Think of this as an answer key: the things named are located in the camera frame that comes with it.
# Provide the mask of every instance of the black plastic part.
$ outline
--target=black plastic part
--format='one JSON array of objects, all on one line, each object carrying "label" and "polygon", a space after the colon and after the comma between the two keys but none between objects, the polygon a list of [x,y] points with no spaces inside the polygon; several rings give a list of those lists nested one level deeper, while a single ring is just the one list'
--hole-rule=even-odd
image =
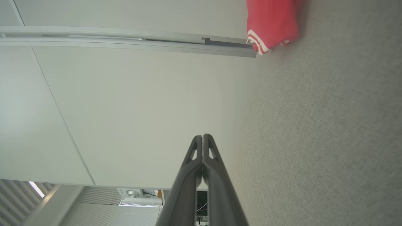
[{"label": "black plastic part", "polygon": [[187,151],[156,226],[190,226],[195,222],[196,188],[201,183],[202,137],[195,136]]},{"label": "black plastic part", "polygon": [[[192,160],[194,151],[197,158]],[[196,188],[208,185],[209,226],[248,226],[247,219],[213,137],[195,136],[156,226],[191,226],[196,219]]]},{"label": "black plastic part", "polygon": [[204,135],[203,177],[208,185],[208,225],[248,226],[213,137]]}]

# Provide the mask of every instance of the white stripe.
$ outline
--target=white stripe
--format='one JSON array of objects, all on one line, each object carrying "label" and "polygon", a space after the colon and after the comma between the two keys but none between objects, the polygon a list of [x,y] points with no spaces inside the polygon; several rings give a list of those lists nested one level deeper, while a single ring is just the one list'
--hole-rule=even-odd
[{"label": "white stripe", "polygon": [[264,51],[265,53],[269,51],[269,49],[267,48],[265,43],[261,40],[261,38],[252,29],[250,29],[247,32],[247,34],[254,36],[258,40],[258,42],[260,43],[260,46],[262,47],[262,51]]},{"label": "white stripe", "polygon": [[251,36],[247,37],[247,41],[250,40],[251,43],[254,43],[255,45],[258,46],[258,54],[263,55],[263,52],[261,52],[261,46],[258,45],[258,42]]}]

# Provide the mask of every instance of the carpet floor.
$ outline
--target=carpet floor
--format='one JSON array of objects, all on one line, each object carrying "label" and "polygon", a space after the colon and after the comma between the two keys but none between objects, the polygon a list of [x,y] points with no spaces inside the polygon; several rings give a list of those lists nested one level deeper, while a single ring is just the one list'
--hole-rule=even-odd
[{"label": "carpet floor", "polygon": [[257,56],[235,151],[251,226],[402,224],[402,3],[306,3]]}]

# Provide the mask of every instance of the fabric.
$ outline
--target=fabric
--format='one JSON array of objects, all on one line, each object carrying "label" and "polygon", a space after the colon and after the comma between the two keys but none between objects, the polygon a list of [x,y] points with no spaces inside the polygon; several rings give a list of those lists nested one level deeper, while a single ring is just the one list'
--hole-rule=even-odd
[{"label": "fabric", "polygon": [[297,15],[303,0],[247,0],[247,43],[260,55],[299,38]]}]

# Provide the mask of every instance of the white wall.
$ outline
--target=white wall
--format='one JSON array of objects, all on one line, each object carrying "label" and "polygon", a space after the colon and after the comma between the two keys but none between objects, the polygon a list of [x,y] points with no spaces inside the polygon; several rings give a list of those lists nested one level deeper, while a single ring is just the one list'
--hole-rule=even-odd
[{"label": "white wall", "polygon": [[229,174],[235,167],[235,133],[255,59],[34,49],[97,185],[169,189],[193,136],[204,133],[214,136]]},{"label": "white wall", "polygon": [[27,26],[112,27],[247,38],[245,0],[16,0]]},{"label": "white wall", "polygon": [[0,47],[0,178],[92,184],[31,47]]},{"label": "white wall", "polygon": [[60,226],[154,226],[159,208],[75,203]]}]

